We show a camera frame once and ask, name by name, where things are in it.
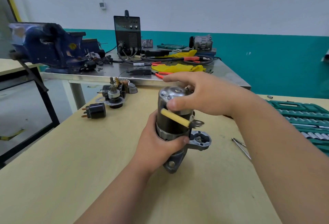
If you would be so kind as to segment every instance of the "concrete floor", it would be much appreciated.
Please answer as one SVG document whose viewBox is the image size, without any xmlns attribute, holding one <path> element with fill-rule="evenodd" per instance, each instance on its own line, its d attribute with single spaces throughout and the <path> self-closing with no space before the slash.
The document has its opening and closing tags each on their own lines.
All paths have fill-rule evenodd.
<svg viewBox="0 0 329 224">
<path fill-rule="evenodd" d="M 63 84 L 60 80 L 46 80 L 44 84 L 49 89 L 48 95 L 57 117 L 63 122 L 72 114 Z M 86 102 L 94 98 L 101 88 L 101 85 L 83 84 L 82 90 Z M 9 141 L 0 140 L 0 155 L 51 122 L 34 81 L 0 91 L 0 116 L 0 136 L 11 136 L 24 129 L 21 134 Z"/>
</svg>

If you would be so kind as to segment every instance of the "stainless steel table top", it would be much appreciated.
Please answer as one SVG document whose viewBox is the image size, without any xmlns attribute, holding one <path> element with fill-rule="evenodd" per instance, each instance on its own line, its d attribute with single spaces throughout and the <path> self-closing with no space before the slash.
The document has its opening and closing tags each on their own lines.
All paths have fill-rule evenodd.
<svg viewBox="0 0 329 224">
<path fill-rule="evenodd" d="M 117 55 L 117 50 L 113 50 L 110 55 L 113 59 L 119 60 Z M 126 63 L 113 63 L 113 64 L 104 64 L 103 66 L 97 66 L 97 68 L 103 68 L 99 72 L 97 70 L 92 72 L 81 72 L 79 74 L 62 74 L 62 73 L 49 73 L 41 72 L 43 79 L 61 79 L 61 80 L 71 80 L 81 82 L 102 82 L 108 83 L 110 77 L 119 77 L 122 79 L 129 79 L 132 83 L 136 85 L 149 85 L 149 86 L 170 86 L 171 83 L 165 83 L 162 79 L 158 78 L 155 75 L 130 75 L 127 73 L 128 70 L 133 70 L 137 68 L 151 69 L 150 66 L 145 67 L 133 67 L 130 64 Z M 226 64 L 224 64 L 219 59 L 216 59 L 213 64 L 204 66 L 207 70 L 212 69 L 213 75 L 220 77 L 226 81 L 237 84 L 246 89 L 250 89 L 251 86 L 239 77 L 234 71 L 232 71 Z"/>
</svg>

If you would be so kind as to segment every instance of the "hand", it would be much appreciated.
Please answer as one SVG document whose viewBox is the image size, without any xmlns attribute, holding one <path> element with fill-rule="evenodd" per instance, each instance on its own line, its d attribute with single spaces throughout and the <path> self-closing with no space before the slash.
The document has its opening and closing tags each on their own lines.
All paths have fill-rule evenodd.
<svg viewBox="0 0 329 224">
<path fill-rule="evenodd" d="M 159 138 L 155 131 L 156 121 L 157 110 L 150 114 L 131 160 L 134 166 L 148 174 L 152 174 L 168 160 L 169 156 L 179 151 L 190 141 L 187 136 L 181 136 L 172 141 Z"/>
<path fill-rule="evenodd" d="M 194 93 L 175 97 L 167 103 L 172 111 L 195 109 L 209 115 L 233 115 L 241 100 L 253 97 L 250 91 L 205 72 L 177 72 L 163 78 L 165 82 L 183 82 L 194 87 Z"/>
</svg>

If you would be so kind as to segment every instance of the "teal wall stripe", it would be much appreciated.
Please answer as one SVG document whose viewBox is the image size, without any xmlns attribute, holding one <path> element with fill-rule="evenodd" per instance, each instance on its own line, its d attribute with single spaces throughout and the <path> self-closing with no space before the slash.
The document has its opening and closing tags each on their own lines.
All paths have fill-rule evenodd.
<svg viewBox="0 0 329 224">
<path fill-rule="evenodd" d="M 104 50 L 115 46 L 114 30 L 84 31 L 97 38 Z M 144 39 L 188 45 L 190 36 L 208 33 L 142 31 Z M 329 37 L 210 33 L 222 58 L 257 94 L 329 98 L 329 64 L 321 58 L 329 49 Z"/>
</svg>

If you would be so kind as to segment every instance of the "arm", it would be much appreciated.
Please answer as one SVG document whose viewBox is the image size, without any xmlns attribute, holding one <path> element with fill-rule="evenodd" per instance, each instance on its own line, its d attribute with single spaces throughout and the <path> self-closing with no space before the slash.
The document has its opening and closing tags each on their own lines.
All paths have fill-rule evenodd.
<svg viewBox="0 0 329 224">
<path fill-rule="evenodd" d="M 329 158 L 277 110 L 252 92 L 204 72 L 179 72 L 163 80 L 195 87 L 192 95 L 169 101 L 168 109 L 234 118 L 282 223 L 328 221 Z"/>
<path fill-rule="evenodd" d="M 156 115 L 156 111 L 150 115 L 129 164 L 75 224 L 121 224 L 131 221 L 134 207 L 151 174 L 162 166 L 170 155 L 189 142 L 186 136 L 168 142 L 160 139 L 155 132 Z"/>
</svg>

